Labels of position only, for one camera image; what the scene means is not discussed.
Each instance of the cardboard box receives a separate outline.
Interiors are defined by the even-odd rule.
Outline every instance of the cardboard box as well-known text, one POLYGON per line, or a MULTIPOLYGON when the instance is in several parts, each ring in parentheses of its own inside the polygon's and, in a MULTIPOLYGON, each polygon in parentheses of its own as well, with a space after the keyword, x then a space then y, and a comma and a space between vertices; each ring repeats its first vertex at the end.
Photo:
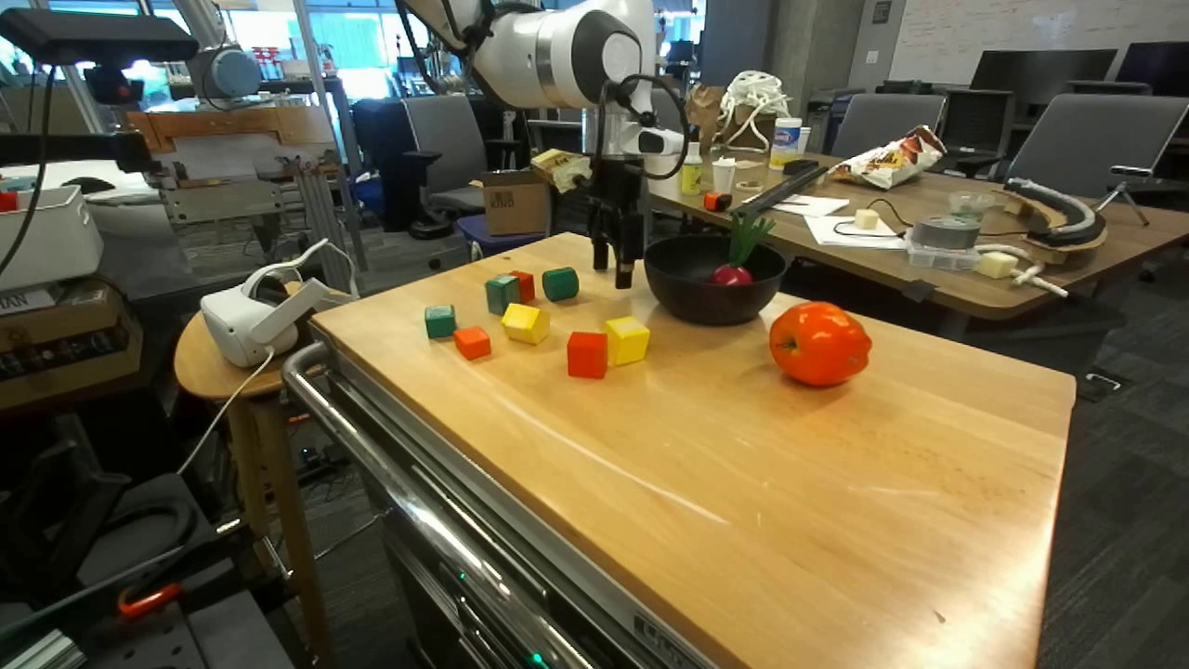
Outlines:
POLYGON ((552 202, 542 172, 489 172, 482 177, 485 234, 489 237, 535 237, 551 234, 552 202))

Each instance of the computer monitor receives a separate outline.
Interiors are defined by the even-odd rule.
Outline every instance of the computer monitor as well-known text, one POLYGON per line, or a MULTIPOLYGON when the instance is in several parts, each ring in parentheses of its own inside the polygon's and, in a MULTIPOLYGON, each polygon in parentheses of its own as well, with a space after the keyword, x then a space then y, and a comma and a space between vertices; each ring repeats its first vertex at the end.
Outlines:
POLYGON ((1113 49, 980 51, 971 89, 1009 89, 1019 111, 1032 111, 1077 78, 1106 78, 1112 62, 1113 49))
POLYGON ((1146 83, 1154 98, 1189 98, 1189 40, 1134 40, 1113 83, 1146 83))

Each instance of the wooden table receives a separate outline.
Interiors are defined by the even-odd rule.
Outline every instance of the wooden table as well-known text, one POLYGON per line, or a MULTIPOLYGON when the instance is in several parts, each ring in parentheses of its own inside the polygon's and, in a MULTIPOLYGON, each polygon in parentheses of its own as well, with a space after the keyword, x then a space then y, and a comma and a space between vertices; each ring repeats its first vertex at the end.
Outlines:
MULTIPOLYGON (((738 182, 774 186, 775 175, 752 168, 748 175, 738 175, 738 182)), ((706 212, 700 196, 679 196, 672 186, 656 186, 653 193, 670 203, 688 207, 700 219, 708 219, 708 223, 722 219, 706 212)), ((978 177, 950 177, 950 175, 920 175, 915 182, 897 186, 892 193, 856 186, 856 182, 825 182, 811 193, 845 196, 856 207, 873 203, 887 223, 897 223, 897 212, 904 214, 904 223, 941 219, 950 203, 950 193, 978 193, 1015 207, 1015 196, 1002 193, 1002 186, 978 182, 978 177)), ((1039 287, 1009 287, 972 270, 915 269, 904 248, 816 246, 811 225, 799 214, 775 212, 775 207, 769 214, 775 223, 774 237, 789 240, 790 254, 851 270, 857 277, 892 287, 892 291, 930 294, 930 302, 955 313, 957 320, 1009 323, 1059 302, 1039 287)), ((1071 255, 1065 265, 1048 265, 1044 277, 1053 277, 1056 287, 1077 291, 1189 237, 1189 212, 1146 207, 1148 225, 1131 203, 1112 203, 1103 214, 1106 214, 1103 246, 1092 254, 1071 255)), ((987 214, 980 240, 1035 248, 1027 240, 1022 223, 1015 214, 987 214)))
POLYGON ((173 348, 179 388, 199 401, 228 409, 230 427, 230 461, 239 476, 239 498, 244 524, 265 539, 270 534, 270 504, 281 531, 281 549, 295 570, 295 590, 302 600, 305 643, 314 666, 336 666, 326 606, 319 586, 319 570, 311 557, 311 539, 302 508, 295 453, 290 453, 290 420, 274 404, 281 391, 279 359, 266 364, 250 388, 250 372, 230 368, 208 334, 208 323, 192 316, 173 348))
POLYGON ((869 372, 802 391, 765 354, 790 302, 675 323, 641 276, 622 294, 588 237, 557 234, 314 331, 722 666, 1032 666, 1074 379, 864 320, 869 372), (542 346, 506 342, 482 281, 557 265, 581 302, 546 303, 542 346), (438 302, 495 357, 428 342, 438 302), (568 379, 568 331, 610 316, 648 320, 650 357, 568 379))

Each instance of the butcher block countertop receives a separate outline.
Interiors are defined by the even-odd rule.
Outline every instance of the butcher block countertop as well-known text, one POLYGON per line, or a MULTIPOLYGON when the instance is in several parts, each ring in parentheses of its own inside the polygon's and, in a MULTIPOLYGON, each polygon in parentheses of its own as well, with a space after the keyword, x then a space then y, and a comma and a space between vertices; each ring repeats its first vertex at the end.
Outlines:
POLYGON ((314 316, 396 401, 665 614, 722 666, 1032 666, 1074 379, 864 320, 869 368, 840 391, 779 379, 765 323, 665 316, 634 270, 613 291, 592 240, 557 234, 314 316), (499 270, 577 269, 551 339, 485 313, 499 270), (464 359, 422 310, 482 323, 464 359), (650 323, 607 379, 563 372, 563 339, 650 323))

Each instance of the paper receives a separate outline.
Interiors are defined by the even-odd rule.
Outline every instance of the paper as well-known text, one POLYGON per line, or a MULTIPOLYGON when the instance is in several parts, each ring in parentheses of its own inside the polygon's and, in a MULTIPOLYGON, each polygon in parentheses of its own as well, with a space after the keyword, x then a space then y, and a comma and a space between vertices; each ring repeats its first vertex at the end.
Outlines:
POLYGON ((851 248, 906 248, 887 223, 856 225, 856 214, 802 214, 816 246, 851 246, 851 248))
POLYGON ((796 214, 830 214, 830 212, 840 212, 848 207, 851 202, 840 202, 840 196, 789 196, 779 202, 775 207, 779 212, 796 212, 796 214))

